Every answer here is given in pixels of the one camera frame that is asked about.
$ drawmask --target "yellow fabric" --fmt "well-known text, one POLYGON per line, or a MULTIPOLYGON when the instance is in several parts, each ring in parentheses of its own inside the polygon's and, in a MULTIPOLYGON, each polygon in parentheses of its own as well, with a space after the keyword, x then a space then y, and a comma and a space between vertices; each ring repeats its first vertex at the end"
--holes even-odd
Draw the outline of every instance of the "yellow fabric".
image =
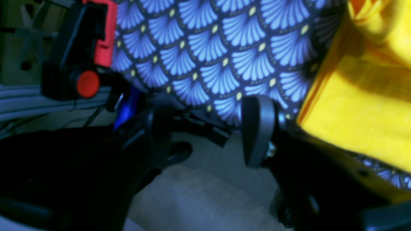
POLYGON ((411 0, 349 2, 298 123, 411 172, 411 0))

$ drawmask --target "blue patterned fabric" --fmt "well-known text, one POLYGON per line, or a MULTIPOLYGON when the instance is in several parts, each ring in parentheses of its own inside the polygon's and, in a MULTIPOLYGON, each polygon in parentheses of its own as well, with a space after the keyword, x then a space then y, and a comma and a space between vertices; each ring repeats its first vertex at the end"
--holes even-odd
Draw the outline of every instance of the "blue patterned fabric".
MULTIPOLYGON (((236 129, 245 95, 266 95, 294 120, 346 0, 113 0, 112 69, 178 109, 236 129)), ((352 154, 394 186, 411 175, 352 154)))

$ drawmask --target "red knob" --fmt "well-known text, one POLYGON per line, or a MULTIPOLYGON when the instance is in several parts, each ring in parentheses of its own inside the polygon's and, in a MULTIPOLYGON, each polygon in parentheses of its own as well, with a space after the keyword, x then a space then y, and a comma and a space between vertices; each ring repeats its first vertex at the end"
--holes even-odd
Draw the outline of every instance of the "red knob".
POLYGON ((77 92, 83 98, 93 98, 99 89, 100 78, 94 71, 83 72, 77 80, 77 92))

